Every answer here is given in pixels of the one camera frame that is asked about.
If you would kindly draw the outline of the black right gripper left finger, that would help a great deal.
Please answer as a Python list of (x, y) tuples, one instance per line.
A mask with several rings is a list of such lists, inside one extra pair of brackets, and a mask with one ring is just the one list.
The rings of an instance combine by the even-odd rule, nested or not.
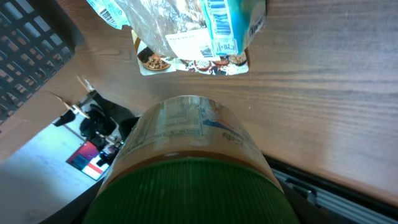
[(40, 224), (81, 224), (90, 204), (95, 199), (103, 180), (104, 178), (97, 181), (97, 183), (84, 191), (76, 199), (68, 203), (50, 217), (46, 218), (44, 221), (41, 221)]

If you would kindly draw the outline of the small green sachet pack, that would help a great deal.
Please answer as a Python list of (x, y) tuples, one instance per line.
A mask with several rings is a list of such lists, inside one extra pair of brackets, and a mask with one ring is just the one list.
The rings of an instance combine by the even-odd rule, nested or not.
[(266, 20), (266, 0), (201, 0), (215, 54), (241, 55)]

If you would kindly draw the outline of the green lid round jar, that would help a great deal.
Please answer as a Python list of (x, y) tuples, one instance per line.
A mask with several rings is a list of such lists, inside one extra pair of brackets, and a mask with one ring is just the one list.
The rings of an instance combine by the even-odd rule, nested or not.
[(217, 101), (178, 96), (147, 110), (115, 157), (85, 223), (298, 223), (262, 152)]

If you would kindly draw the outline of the green wet wipes pack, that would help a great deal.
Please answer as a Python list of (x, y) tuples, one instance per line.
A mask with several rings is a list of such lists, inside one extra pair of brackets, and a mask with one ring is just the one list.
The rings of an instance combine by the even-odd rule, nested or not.
[(93, 10), (108, 25), (121, 30), (123, 26), (130, 26), (124, 11), (118, 6), (115, 0), (86, 0)]

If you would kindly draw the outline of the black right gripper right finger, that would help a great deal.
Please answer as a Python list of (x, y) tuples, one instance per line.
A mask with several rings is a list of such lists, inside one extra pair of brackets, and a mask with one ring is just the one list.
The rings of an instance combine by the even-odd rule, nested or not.
[(303, 224), (332, 224), (332, 220), (305, 198), (292, 190), (283, 180), (277, 179), (287, 200)]

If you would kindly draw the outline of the brown Pantree snack pouch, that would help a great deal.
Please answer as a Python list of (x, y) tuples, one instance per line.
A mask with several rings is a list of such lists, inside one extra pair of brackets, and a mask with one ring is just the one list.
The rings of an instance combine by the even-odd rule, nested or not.
[(246, 54), (217, 55), (200, 1), (116, 1), (131, 27), (143, 76), (176, 71), (238, 75)]

